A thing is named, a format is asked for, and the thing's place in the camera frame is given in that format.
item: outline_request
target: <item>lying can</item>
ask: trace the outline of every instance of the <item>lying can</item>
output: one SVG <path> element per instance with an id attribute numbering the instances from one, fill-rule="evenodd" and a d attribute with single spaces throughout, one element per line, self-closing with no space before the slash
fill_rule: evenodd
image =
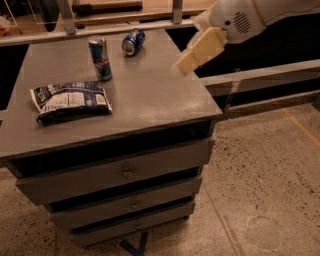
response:
<path id="1" fill-rule="evenodd" d="M 122 41 L 122 50 L 127 55 L 134 55 L 146 40 L 146 35 L 139 29 L 133 29 Z"/>
<path id="2" fill-rule="evenodd" d="M 92 36 L 89 37 L 88 42 L 98 80 L 109 81 L 112 78 L 112 72 L 106 39 L 102 36 Z"/>

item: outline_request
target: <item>standing can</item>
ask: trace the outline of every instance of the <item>standing can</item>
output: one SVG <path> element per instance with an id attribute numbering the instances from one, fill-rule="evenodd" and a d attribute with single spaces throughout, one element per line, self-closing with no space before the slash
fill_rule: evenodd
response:
<path id="1" fill-rule="evenodd" d="M 91 36 L 88 42 L 98 80 L 109 81 L 112 78 L 112 72 L 106 39 L 102 36 Z"/>
<path id="2" fill-rule="evenodd" d="M 139 51 L 146 40 L 146 35 L 142 29 L 133 29 L 122 41 L 122 50 L 127 55 L 134 55 Z"/>

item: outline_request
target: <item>cabinet top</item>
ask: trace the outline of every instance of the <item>cabinet top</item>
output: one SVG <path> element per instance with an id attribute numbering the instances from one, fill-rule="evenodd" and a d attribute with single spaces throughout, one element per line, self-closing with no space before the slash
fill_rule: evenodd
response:
<path id="1" fill-rule="evenodd" d="M 93 81 L 96 75 L 87 38 L 30 45 L 8 108 L 0 112 L 0 159 L 210 120 L 221 114 L 194 73 L 172 77 L 170 68 L 179 50 L 164 30 L 146 31 L 143 47 L 131 57 L 121 49 L 125 36 L 106 36 L 113 78 L 103 85 L 113 113 L 47 125 L 36 122 L 39 113 L 29 89 Z"/>

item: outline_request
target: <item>terrazzo floor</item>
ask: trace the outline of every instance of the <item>terrazzo floor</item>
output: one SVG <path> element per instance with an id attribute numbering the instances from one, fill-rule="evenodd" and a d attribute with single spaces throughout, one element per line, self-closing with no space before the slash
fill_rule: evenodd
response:
<path id="1" fill-rule="evenodd" d="M 86 249 L 1 168 L 0 255 L 320 255 L 320 112 L 305 102 L 271 106 L 217 123 L 188 220 Z"/>

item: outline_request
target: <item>gray cabinet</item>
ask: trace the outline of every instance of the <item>gray cabinet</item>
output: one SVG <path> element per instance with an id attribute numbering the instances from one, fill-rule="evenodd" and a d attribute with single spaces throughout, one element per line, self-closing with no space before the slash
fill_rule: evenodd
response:
<path id="1" fill-rule="evenodd" d="M 0 161 L 79 246 L 189 216 L 210 160 L 220 109 L 192 74 L 170 76 L 178 49 L 167 34 L 146 35 L 134 58 L 121 52 L 124 35 L 107 37 L 112 114 L 35 121 L 29 88 L 95 79 L 87 39 L 77 39 L 30 46 L 2 115 Z"/>

